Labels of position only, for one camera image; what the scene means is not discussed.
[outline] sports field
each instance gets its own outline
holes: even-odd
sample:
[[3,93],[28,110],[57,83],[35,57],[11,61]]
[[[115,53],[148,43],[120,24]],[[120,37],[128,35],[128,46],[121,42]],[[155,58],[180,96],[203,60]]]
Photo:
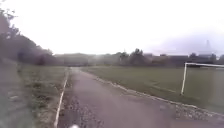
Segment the sports field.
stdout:
[[188,68],[180,95],[183,68],[88,67],[82,70],[126,88],[224,113],[224,69]]

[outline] soccer goal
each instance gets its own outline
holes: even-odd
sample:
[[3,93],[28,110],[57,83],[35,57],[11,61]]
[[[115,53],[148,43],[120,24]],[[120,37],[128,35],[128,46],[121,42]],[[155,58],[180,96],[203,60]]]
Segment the soccer goal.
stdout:
[[187,69],[189,66],[194,66],[194,67],[215,67],[215,68],[224,68],[224,65],[216,65],[216,64],[202,64],[202,63],[185,63],[184,66],[184,75],[183,75],[183,83],[182,83],[182,87],[181,87],[181,95],[184,94],[184,88],[185,88],[185,84],[186,84],[186,76],[187,76]]

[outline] road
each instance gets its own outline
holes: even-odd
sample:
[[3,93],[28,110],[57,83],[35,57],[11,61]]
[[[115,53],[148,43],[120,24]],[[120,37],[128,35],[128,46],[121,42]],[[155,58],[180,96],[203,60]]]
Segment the road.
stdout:
[[128,93],[102,83],[95,76],[73,70],[70,106],[59,127],[72,123],[82,128],[223,128],[215,121],[176,118],[165,102]]

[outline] paved path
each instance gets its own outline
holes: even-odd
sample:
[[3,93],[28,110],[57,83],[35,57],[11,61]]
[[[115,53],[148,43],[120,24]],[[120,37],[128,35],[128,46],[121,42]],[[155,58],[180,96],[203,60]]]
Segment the paved path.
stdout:
[[136,96],[74,70],[76,123],[86,128],[223,128],[205,121],[175,119],[174,111],[150,98]]

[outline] pole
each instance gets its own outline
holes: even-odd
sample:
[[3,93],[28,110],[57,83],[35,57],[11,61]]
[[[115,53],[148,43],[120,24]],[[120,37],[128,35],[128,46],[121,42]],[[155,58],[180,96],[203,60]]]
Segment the pole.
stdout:
[[184,65],[184,78],[183,78],[183,83],[182,83],[182,88],[181,88],[181,95],[184,94],[184,86],[185,86],[185,81],[186,81],[186,74],[187,74],[187,63]]

